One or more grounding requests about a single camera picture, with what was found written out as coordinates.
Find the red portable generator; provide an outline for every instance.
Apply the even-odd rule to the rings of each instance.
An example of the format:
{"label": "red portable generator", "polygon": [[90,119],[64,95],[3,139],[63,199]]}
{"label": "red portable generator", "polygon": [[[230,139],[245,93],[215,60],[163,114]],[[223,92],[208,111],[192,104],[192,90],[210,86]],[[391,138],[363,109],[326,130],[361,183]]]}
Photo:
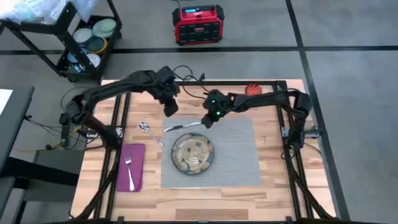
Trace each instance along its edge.
{"label": "red portable generator", "polygon": [[223,38],[224,18],[219,5],[175,9],[175,41],[179,45],[219,42]]}

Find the butter knife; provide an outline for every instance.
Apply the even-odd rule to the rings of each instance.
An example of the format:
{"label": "butter knife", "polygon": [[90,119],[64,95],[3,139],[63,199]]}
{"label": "butter knife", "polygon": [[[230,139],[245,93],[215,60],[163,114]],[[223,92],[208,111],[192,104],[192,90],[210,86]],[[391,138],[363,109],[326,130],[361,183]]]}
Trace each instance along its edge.
{"label": "butter knife", "polygon": [[194,125],[198,125],[198,124],[201,124],[201,121],[194,121],[194,122],[191,122],[191,123],[188,123],[188,124],[177,125],[177,126],[174,126],[174,127],[171,127],[171,128],[166,128],[163,132],[166,133],[166,132],[169,132],[169,131],[174,131],[174,130],[178,130],[178,129],[181,129],[181,128],[186,128],[186,127],[194,126]]}

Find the spoon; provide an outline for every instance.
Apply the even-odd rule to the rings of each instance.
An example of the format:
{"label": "spoon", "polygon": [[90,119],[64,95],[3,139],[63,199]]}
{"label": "spoon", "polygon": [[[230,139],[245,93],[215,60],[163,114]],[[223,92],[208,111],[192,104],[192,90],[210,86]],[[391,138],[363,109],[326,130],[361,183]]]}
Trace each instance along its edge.
{"label": "spoon", "polygon": [[149,125],[145,122],[141,122],[139,123],[139,127],[141,128],[141,131],[149,133],[152,138],[154,138],[154,140],[161,146],[163,147],[163,143],[161,143],[150,131],[149,131]]}

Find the wooden table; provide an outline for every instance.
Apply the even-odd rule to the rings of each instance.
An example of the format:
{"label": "wooden table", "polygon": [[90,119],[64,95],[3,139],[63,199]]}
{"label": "wooden table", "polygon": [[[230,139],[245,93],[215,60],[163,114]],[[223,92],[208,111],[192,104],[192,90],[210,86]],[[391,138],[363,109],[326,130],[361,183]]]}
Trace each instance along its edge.
{"label": "wooden table", "polygon": [[[286,81],[289,88],[304,91],[302,80]],[[203,94],[199,86],[186,88],[194,95]],[[244,86],[208,86],[208,88],[217,88],[223,93],[244,93]],[[263,93],[272,91],[269,86],[263,86],[262,89]],[[203,100],[192,98],[182,91],[177,97],[179,111],[174,116],[201,118],[206,113],[202,108],[202,103]],[[98,103],[95,116],[109,124],[113,105],[114,98]],[[137,127],[137,124],[141,121],[148,122],[151,131],[158,138],[162,138],[163,106],[146,92],[132,93],[124,143],[146,145],[143,188],[138,193],[115,192],[112,220],[116,220],[118,216],[124,216],[126,221],[273,221],[285,220],[286,216],[294,217],[285,161],[280,158],[282,140],[276,107],[254,108],[244,114],[252,118],[254,123],[262,186],[160,189],[162,150],[147,133],[143,133]],[[310,118],[307,123],[308,127],[312,126]],[[306,142],[318,147],[316,140],[307,139]],[[101,143],[96,141],[89,147],[99,144]],[[309,189],[326,211],[335,215],[320,153],[305,146],[302,149],[302,157]],[[78,215],[97,191],[103,159],[104,149],[85,153],[73,201],[72,215]],[[301,211],[305,216],[304,200],[301,192],[299,190],[298,192]],[[107,194],[104,195],[101,216],[104,215],[106,209]]]}

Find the fork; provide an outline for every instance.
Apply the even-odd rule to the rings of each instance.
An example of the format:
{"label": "fork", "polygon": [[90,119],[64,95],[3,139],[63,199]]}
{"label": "fork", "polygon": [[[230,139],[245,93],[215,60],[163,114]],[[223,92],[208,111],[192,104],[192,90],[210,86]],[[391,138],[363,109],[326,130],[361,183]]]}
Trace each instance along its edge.
{"label": "fork", "polygon": [[124,162],[126,163],[127,170],[129,171],[129,190],[133,191],[135,189],[134,182],[132,181],[131,171],[130,171],[130,164],[131,164],[131,157],[129,154],[124,155]]}

